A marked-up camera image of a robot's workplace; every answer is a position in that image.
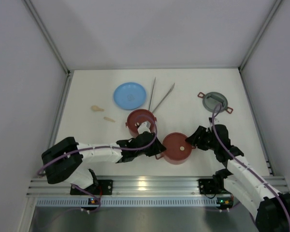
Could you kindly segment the red lid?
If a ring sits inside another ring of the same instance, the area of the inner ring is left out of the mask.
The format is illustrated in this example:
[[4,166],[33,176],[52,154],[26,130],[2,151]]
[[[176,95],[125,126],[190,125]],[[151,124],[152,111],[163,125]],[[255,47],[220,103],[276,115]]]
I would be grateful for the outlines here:
[[161,156],[171,164],[184,163],[192,152],[192,146],[186,142],[186,139],[187,136],[179,132],[168,134],[162,142],[166,150]]
[[128,117],[128,118],[139,118],[141,116],[145,116],[145,117],[155,117],[149,110],[146,110],[146,109],[137,109],[137,110],[134,110],[132,111]]

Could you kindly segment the long metal tongs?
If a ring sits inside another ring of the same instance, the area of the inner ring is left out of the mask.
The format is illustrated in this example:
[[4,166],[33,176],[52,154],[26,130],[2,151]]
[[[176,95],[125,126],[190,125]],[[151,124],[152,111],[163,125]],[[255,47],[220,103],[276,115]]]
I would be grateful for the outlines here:
[[157,85],[157,78],[155,77],[150,89],[149,94],[149,102],[148,102],[148,110],[152,113],[155,113],[160,106],[163,104],[163,102],[168,98],[168,96],[171,94],[171,92],[174,90],[175,83],[172,83],[169,85],[168,89],[162,88],[162,91],[159,90],[159,87],[156,87]]

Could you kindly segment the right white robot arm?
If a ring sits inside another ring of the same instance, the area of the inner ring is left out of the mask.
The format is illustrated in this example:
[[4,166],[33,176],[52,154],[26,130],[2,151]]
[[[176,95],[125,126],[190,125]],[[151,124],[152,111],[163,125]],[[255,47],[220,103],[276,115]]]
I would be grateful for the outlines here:
[[199,126],[186,142],[212,150],[224,169],[213,175],[218,191],[227,191],[249,211],[260,232],[290,232],[290,193],[271,186],[249,164],[244,153],[231,144],[226,126]]

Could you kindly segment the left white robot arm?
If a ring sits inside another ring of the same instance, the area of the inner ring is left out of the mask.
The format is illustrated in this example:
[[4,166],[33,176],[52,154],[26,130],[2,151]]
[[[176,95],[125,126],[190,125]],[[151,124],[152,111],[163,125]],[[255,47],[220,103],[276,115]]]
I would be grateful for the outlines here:
[[95,163],[132,162],[141,155],[152,157],[166,151],[150,126],[152,123],[145,121],[135,138],[106,145],[83,144],[67,137],[42,153],[43,166],[38,175],[45,176],[51,185],[66,182],[81,189],[97,185]]

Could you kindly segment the blue plate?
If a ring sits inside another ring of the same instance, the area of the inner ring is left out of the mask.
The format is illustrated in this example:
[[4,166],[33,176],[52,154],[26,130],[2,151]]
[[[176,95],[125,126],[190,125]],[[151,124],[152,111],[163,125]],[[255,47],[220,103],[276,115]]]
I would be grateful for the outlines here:
[[145,88],[135,82],[126,82],[119,85],[114,93],[115,104],[124,110],[134,110],[141,107],[147,98]]

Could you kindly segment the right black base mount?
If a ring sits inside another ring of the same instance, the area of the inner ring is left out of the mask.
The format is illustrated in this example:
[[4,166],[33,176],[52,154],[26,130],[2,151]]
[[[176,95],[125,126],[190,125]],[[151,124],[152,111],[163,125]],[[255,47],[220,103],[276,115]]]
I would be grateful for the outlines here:
[[198,185],[202,195],[214,195],[217,193],[216,184],[212,178],[199,179]]

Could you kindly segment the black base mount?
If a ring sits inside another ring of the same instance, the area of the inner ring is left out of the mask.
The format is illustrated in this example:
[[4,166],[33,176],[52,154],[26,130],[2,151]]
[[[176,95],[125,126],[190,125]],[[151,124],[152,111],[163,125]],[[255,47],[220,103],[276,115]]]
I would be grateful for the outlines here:
[[[98,184],[93,184],[84,189],[84,191],[89,192],[93,195],[112,195],[113,191],[113,180],[98,180]],[[70,189],[71,195],[86,195],[86,193],[76,189],[75,187],[71,187]]]
[[198,185],[202,195],[214,195],[217,193],[216,184],[212,178],[199,179]]

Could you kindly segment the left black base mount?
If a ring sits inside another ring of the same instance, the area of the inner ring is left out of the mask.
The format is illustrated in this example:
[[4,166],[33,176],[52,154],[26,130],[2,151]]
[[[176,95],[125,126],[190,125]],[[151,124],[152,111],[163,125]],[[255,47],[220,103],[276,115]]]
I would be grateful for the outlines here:
[[[113,180],[98,180],[98,184],[93,184],[84,189],[84,191],[89,192],[93,195],[112,195],[113,191]],[[70,189],[71,195],[86,195],[86,193],[76,189],[75,187],[71,187]]]

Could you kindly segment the aluminium front rail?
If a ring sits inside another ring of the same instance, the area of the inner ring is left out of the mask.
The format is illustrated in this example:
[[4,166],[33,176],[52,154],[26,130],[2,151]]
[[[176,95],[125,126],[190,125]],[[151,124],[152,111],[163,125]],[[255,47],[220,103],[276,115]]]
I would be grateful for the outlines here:
[[[118,197],[189,197],[200,196],[210,181],[201,183],[197,176],[98,176],[110,180],[112,196]],[[45,177],[34,178],[29,184],[29,197],[69,196],[71,185],[48,184]]]

